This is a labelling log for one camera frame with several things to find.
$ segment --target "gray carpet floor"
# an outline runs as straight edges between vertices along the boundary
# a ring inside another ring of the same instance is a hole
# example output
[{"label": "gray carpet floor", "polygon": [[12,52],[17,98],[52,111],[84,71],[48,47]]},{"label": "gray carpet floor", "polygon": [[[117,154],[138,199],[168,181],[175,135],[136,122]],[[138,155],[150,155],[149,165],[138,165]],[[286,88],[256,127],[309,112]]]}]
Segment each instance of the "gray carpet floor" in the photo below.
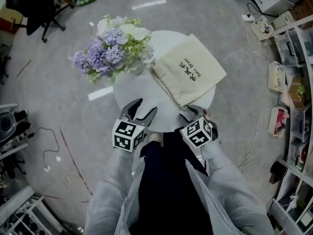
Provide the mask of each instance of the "gray carpet floor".
[{"label": "gray carpet floor", "polygon": [[[42,158],[45,149],[57,148],[50,132],[41,131],[36,135],[22,155],[26,161],[26,180],[34,190],[60,198],[47,197],[46,203],[61,220],[83,226],[90,192],[73,165],[59,128],[91,191],[102,180],[113,152],[111,131],[120,113],[114,95],[94,101],[88,99],[88,94],[109,84],[107,81],[90,83],[73,70],[68,59],[86,46],[103,15],[139,17],[151,31],[194,33],[209,49],[227,72],[216,86],[209,110],[218,125],[221,146],[236,165],[251,149],[259,113],[276,100],[276,94],[267,87],[268,63],[274,60],[275,46],[265,46],[249,32],[254,48],[265,51],[271,59],[252,50],[247,43],[248,23],[242,21],[241,15],[248,13],[249,0],[166,0],[165,4],[132,10],[134,5],[151,1],[156,0],[97,0],[69,9],[59,17],[66,31],[51,27],[46,44],[41,41],[42,28],[31,36],[27,36],[23,28],[16,34],[7,68],[10,77],[1,86],[0,101],[18,102],[20,109],[28,109],[31,130],[40,126],[55,130],[60,152],[46,154],[50,172],[44,171]],[[31,63],[17,77],[29,60]],[[267,132],[269,115],[270,110],[266,110],[260,117],[254,160],[245,167],[244,173],[251,191],[264,204],[277,188],[277,184],[271,185],[268,181],[269,169],[285,149],[285,138],[275,138]]]}]

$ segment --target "white tape strip on floor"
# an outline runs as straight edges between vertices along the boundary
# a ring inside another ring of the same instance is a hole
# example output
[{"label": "white tape strip on floor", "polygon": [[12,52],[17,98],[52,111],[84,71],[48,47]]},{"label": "white tape strip on floor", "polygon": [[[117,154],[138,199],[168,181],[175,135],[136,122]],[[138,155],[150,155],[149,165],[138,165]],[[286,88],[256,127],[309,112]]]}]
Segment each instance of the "white tape strip on floor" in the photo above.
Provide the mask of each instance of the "white tape strip on floor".
[{"label": "white tape strip on floor", "polygon": [[103,89],[100,89],[100,90],[98,90],[96,92],[90,93],[88,95],[88,98],[89,98],[90,101],[93,101],[93,100],[95,100],[95,99],[97,99],[97,98],[99,98],[101,96],[105,96],[106,94],[109,94],[111,92],[113,92],[113,86],[107,87],[107,88],[103,88]]},{"label": "white tape strip on floor", "polygon": [[140,9],[143,7],[148,7],[148,6],[153,6],[153,5],[157,5],[157,4],[163,4],[163,3],[166,3],[166,0],[158,0],[158,1],[154,1],[154,2],[143,3],[140,5],[133,6],[132,9],[137,10],[137,9]]}]

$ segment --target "black pants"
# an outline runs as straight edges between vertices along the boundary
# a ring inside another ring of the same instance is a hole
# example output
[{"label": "black pants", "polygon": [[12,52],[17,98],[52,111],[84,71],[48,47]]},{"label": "black pants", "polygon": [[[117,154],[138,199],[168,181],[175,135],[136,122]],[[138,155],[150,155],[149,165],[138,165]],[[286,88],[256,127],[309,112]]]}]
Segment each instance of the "black pants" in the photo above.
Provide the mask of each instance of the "black pants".
[{"label": "black pants", "polygon": [[207,173],[181,134],[164,133],[163,147],[150,142],[140,156],[145,156],[145,169],[139,187],[139,217],[130,233],[207,233],[210,217],[191,182],[185,160]]}]

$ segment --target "plug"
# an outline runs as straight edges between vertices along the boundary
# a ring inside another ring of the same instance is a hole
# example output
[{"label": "plug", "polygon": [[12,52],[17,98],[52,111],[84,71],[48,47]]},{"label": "plug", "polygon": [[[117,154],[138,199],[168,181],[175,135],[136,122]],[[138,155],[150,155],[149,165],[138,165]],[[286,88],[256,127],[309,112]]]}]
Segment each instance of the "plug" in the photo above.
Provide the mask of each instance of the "plug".
[{"label": "plug", "polygon": [[246,22],[253,22],[254,21],[254,17],[252,16],[252,13],[247,14],[247,15],[241,15],[242,20],[246,21]]},{"label": "plug", "polygon": [[51,166],[50,166],[50,165],[48,165],[48,164],[47,164],[47,165],[45,165],[45,171],[46,171],[46,172],[51,171]]},{"label": "plug", "polygon": [[31,139],[33,136],[35,135],[35,133],[31,133],[27,136],[28,139]]}]

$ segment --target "person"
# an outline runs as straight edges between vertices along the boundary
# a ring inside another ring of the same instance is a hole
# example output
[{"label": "person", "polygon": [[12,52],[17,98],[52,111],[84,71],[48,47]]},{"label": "person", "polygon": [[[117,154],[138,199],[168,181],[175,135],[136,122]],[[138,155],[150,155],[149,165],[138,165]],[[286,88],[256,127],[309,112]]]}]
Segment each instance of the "person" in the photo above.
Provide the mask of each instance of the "person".
[{"label": "person", "polygon": [[205,169],[179,130],[152,134],[134,153],[115,149],[89,203],[85,235],[274,235],[262,202],[248,189],[218,139],[201,147]]}]

